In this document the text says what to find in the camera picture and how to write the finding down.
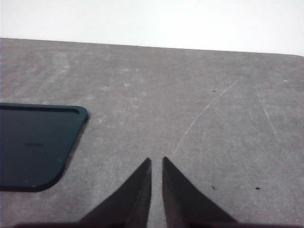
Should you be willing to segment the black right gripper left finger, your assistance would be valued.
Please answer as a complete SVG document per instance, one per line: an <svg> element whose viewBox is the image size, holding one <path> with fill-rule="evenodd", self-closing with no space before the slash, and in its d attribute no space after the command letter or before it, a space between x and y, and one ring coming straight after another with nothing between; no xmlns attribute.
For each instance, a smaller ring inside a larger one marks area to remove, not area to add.
<svg viewBox="0 0 304 228"><path fill-rule="evenodd" d="M145 159L108 198L80 219L81 224L146 224L152 195L152 161Z"/></svg>

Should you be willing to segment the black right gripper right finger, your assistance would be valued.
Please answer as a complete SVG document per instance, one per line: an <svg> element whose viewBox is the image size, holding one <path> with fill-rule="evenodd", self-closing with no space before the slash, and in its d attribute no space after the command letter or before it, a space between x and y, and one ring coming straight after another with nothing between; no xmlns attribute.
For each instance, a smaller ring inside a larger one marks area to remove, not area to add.
<svg viewBox="0 0 304 228"><path fill-rule="evenodd" d="M201 193L168 158L162 159L162 198L168 224L236 224Z"/></svg>

